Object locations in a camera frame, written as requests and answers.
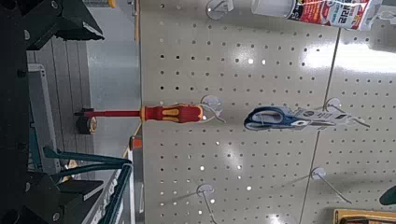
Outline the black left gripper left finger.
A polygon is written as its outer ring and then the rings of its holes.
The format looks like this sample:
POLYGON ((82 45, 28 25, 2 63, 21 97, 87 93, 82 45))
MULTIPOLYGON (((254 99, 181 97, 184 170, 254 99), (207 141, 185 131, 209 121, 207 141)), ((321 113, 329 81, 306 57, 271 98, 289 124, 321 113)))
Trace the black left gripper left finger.
POLYGON ((103 181, 69 179, 55 184, 45 173, 29 172, 26 208, 46 224, 81 224, 103 191, 103 181))

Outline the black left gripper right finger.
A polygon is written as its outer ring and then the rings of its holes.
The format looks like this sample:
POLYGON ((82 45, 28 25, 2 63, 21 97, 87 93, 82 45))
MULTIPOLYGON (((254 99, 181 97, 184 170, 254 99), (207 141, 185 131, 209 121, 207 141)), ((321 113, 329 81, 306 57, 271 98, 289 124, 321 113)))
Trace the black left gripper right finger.
POLYGON ((28 50, 39 50, 54 36, 64 41, 104 40, 103 31, 82 0, 27 0, 28 50))

